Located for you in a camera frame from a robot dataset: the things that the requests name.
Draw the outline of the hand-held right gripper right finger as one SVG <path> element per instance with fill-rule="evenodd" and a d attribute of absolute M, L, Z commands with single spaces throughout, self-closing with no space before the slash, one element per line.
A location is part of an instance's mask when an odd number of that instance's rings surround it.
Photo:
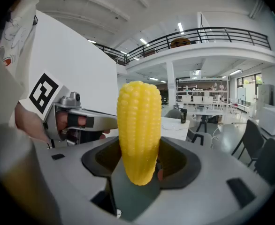
<path fill-rule="evenodd" d="M 161 163 L 156 164 L 156 172 L 159 181 L 163 180 L 163 168 Z"/>

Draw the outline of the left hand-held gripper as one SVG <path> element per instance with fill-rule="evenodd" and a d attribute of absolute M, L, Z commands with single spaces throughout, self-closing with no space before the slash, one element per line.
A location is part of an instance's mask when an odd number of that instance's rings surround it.
<path fill-rule="evenodd" d="M 115 115 L 83 108 L 80 98 L 44 71 L 20 103 L 41 118 L 50 146 L 58 148 L 95 141 L 104 130 L 117 128 Z"/>

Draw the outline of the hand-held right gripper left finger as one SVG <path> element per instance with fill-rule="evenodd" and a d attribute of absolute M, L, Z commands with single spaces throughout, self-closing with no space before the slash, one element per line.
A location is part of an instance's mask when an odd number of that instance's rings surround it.
<path fill-rule="evenodd" d="M 121 210 L 121 219 L 134 221 L 157 199 L 160 194 L 160 181 L 155 169 L 152 179 L 143 186 L 133 184 L 120 159 L 111 176 L 112 191 L 116 208 Z"/>

